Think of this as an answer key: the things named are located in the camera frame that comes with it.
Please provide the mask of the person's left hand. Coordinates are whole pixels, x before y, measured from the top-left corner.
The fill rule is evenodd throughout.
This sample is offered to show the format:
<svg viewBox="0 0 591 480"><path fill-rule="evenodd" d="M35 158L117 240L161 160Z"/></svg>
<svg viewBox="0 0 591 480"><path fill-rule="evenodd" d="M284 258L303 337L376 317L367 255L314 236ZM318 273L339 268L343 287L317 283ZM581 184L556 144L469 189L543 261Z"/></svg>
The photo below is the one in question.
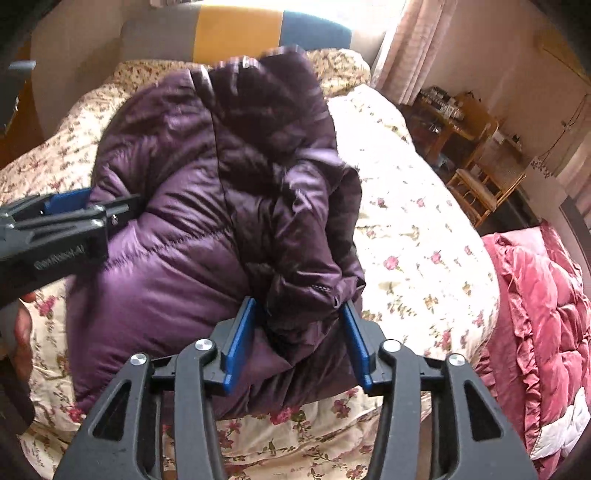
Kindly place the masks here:
<svg viewBox="0 0 591 480"><path fill-rule="evenodd" d="M33 369L33 353L31 347L32 318L25 303L33 303L35 298L35 293L30 292L20 299L14 324L16 346L10 355L10 359L17 377L24 383L29 382Z"/></svg>

